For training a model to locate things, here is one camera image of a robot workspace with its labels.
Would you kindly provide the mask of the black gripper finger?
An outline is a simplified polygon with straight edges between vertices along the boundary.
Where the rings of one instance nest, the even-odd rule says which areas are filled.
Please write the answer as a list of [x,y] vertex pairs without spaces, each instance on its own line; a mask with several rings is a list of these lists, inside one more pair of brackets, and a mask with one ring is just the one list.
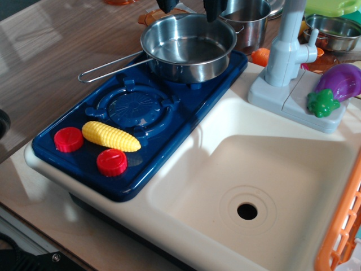
[[228,0],[203,0],[206,18],[213,22],[227,8]]
[[166,14],[172,11],[176,5],[179,3],[179,0],[157,0],[156,1],[159,8]]

